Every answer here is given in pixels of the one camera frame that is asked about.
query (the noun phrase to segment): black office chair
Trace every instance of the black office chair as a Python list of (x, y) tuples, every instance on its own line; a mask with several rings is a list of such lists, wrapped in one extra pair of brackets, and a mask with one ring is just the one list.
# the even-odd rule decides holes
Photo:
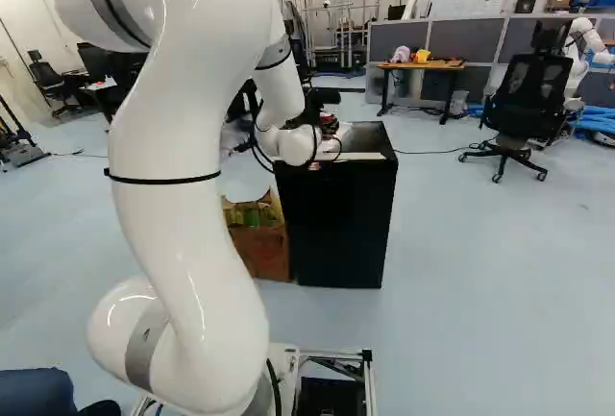
[(492, 178), (499, 183), (508, 159), (538, 171), (536, 179), (544, 182), (549, 171), (531, 161), (530, 138), (553, 141), (566, 121), (564, 89), (573, 60), (552, 54), (519, 54), (513, 56), (500, 88), (487, 97), (480, 127), (498, 131), (495, 143), (480, 145), (481, 152), (464, 152), (468, 157), (502, 157), (500, 168)]
[(78, 84), (73, 84), (72, 79), (65, 79), (62, 75), (59, 75), (49, 62), (46, 61), (34, 61), (30, 64), (30, 70), (35, 76), (38, 88), (45, 97), (56, 99), (63, 103), (61, 108), (51, 113), (52, 116), (58, 118), (65, 111), (78, 111), (81, 109), (81, 106), (71, 105), (66, 102), (70, 96), (75, 95), (76, 91), (79, 90), (78, 87), (74, 87)]

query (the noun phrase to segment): pole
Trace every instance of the pole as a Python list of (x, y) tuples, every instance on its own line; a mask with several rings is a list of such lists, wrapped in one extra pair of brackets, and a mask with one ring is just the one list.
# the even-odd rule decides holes
[[(24, 61), (23, 56), (21, 56), (21, 53), (19, 52), (19, 48), (17, 47), (17, 44), (15, 43), (15, 40), (12, 39), (11, 33), (9, 32), (9, 29), (7, 29), (7, 26), (4, 23), (4, 19), (2, 19), (2, 17), (0, 17), (0, 25), (2, 25), (2, 28), (4, 29), (4, 32), (7, 34), (7, 37), (9, 37), (9, 40), (11, 41), (11, 45), (14, 48), (15, 52), (17, 53), (17, 56), (19, 56), (19, 59), (23, 63), (23, 66), (26, 67), (26, 70), (28, 70), (28, 73), (30, 74), (30, 77), (32, 78), (32, 83), (37, 85), (37, 79), (35, 78), (34, 74), (32, 73), (32, 70), (30, 70), (30, 66)], [(40, 95), (45, 100), (45, 103), (47, 103), (49, 108), (51, 108), (51, 103), (47, 100), (47, 96), (45, 96), (45, 93), (43, 92), (43, 90), (40, 89), (40, 87), (38, 87), (38, 85), (37, 85), (37, 88), (38, 88), (38, 91), (40, 92)]]

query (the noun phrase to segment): computer monitor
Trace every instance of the computer monitor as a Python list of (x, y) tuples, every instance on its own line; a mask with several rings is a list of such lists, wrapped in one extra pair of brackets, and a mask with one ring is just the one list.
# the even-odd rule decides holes
[(406, 10), (406, 5), (393, 6), (390, 5), (388, 7), (388, 14), (386, 15), (387, 20), (400, 20), (404, 15), (404, 11)]
[(104, 82), (111, 74), (109, 51), (90, 43), (79, 43), (77, 49), (86, 66), (89, 78), (93, 82)]
[(40, 54), (40, 51), (38, 51), (37, 49), (31, 49), (30, 51), (28, 51), (28, 56), (30, 56), (30, 59), (32, 59), (32, 62), (37, 62), (42, 60), (42, 55)]

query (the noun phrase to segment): black pedestal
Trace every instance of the black pedestal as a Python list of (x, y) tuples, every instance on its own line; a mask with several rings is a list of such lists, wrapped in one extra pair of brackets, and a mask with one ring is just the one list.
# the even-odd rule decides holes
[(290, 269), (307, 286), (380, 288), (398, 162), (381, 122), (353, 123), (338, 161), (274, 165)]

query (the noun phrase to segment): blue jeans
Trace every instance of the blue jeans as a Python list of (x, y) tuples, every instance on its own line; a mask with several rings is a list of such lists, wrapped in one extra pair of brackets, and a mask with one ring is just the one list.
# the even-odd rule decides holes
[(2, 416), (73, 416), (73, 383), (57, 368), (0, 371)]

